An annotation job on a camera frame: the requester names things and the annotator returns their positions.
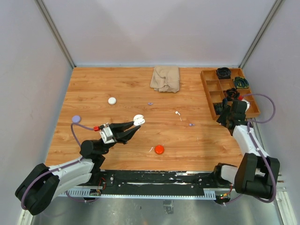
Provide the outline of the wooden compartment tray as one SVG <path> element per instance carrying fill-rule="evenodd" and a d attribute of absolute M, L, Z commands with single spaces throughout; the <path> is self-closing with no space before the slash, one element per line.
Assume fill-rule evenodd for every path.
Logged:
<path fill-rule="evenodd" d="M 208 69 L 201 72 L 201 80 L 209 104 L 213 120 L 217 120 L 226 105 L 234 99 L 246 100 L 250 103 L 246 111 L 247 118 L 260 115 L 257 102 L 251 96 L 251 89 L 240 68 Z"/>

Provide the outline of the black orange rolled sock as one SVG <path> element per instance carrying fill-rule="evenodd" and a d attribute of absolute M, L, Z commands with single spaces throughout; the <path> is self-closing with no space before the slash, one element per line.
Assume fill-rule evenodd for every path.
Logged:
<path fill-rule="evenodd" d="M 236 88 L 231 88 L 224 91 L 224 96 L 228 101 L 233 101 L 234 99 L 238 99 L 240 97 L 240 93 Z"/>

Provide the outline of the beige cloth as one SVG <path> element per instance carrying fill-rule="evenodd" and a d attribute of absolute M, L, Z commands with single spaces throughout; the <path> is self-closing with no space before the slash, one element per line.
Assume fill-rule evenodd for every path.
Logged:
<path fill-rule="evenodd" d="M 176 66 L 154 67 L 150 87 L 158 92 L 178 92 L 180 90 L 179 68 Z"/>

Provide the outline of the dark green rolled sock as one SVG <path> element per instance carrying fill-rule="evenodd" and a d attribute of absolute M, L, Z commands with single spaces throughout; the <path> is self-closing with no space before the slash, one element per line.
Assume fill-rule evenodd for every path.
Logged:
<path fill-rule="evenodd" d="M 225 97 L 221 103 L 214 103 L 213 106 L 214 106 L 216 115 L 221 115 L 222 112 L 224 111 L 224 109 L 228 106 L 228 100 Z"/>

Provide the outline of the purple charging case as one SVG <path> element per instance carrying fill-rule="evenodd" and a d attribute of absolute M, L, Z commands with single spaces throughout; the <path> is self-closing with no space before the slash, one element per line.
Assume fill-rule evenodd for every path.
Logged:
<path fill-rule="evenodd" d="M 79 116 L 79 115 L 74 115 L 73 117 L 72 117 L 72 122 L 73 123 L 80 123 L 81 122 L 81 117 Z"/>

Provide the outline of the white charging case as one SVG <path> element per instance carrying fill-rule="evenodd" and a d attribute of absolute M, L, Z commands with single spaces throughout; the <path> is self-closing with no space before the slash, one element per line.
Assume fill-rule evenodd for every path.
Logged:
<path fill-rule="evenodd" d="M 140 126 L 140 125 L 144 124 L 145 123 L 144 116 L 141 114 L 135 115 L 133 118 L 133 122 L 134 122 L 135 126 Z"/>
<path fill-rule="evenodd" d="M 114 105 L 114 104 L 116 104 L 116 102 L 117 102 L 117 99 L 114 97 L 110 97 L 108 99 L 108 104 L 110 104 L 110 105 Z"/>

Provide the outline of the blue yellow rolled sock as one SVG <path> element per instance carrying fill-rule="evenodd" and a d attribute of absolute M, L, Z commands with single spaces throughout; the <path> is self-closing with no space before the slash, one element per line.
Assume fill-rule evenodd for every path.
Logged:
<path fill-rule="evenodd" d="M 236 89 L 247 89 L 249 88 L 249 83 L 244 77 L 237 76 L 233 79 L 233 83 Z"/>

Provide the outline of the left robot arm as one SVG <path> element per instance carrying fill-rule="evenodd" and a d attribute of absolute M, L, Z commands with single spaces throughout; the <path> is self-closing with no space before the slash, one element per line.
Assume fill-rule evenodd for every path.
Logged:
<path fill-rule="evenodd" d="M 92 131 L 99 132 L 100 139 L 78 142 L 80 157 L 59 165 L 36 165 L 15 191 L 21 208 L 38 215 L 69 189 L 85 183 L 98 184 L 104 155 L 117 143 L 127 144 L 140 128 L 141 124 L 134 121 L 95 126 Z"/>

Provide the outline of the orange earbud charging case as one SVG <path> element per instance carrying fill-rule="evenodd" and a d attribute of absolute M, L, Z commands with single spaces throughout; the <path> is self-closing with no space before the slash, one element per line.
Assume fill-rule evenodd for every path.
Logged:
<path fill-rule="evenodd" d="M 163 154 L 165 149 L 163 147 L 163 145 L 157 145 L 155 148 L 154 148 L 154 151 L 157 153 L 157 154 Z"/>

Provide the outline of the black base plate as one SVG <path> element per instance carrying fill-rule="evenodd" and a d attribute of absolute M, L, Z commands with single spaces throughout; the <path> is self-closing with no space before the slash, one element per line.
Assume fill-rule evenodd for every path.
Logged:
<path fill-rule="evenodd" d="M 214 198 L 207 192 L 230 190 L 228 181 L 217 181 L 214 172 L 101 170 L 80 184 L 89 197 Z"/>

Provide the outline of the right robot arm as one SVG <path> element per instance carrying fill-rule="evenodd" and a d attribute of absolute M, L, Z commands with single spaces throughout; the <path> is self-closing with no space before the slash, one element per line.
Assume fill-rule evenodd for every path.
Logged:
<path fill-rule="evenodd" d="M 236 140 L 243 159 L 238 167 L 219 163 L 212 181 L 219 188 L 231 183 L 237 193 L 271 203 L 276 197 L 280 162 L 270 157 L 258 142 L 251 122 L 246 120 L 248 106 L 247 101 L 235 99 L 217 120 Z"/>

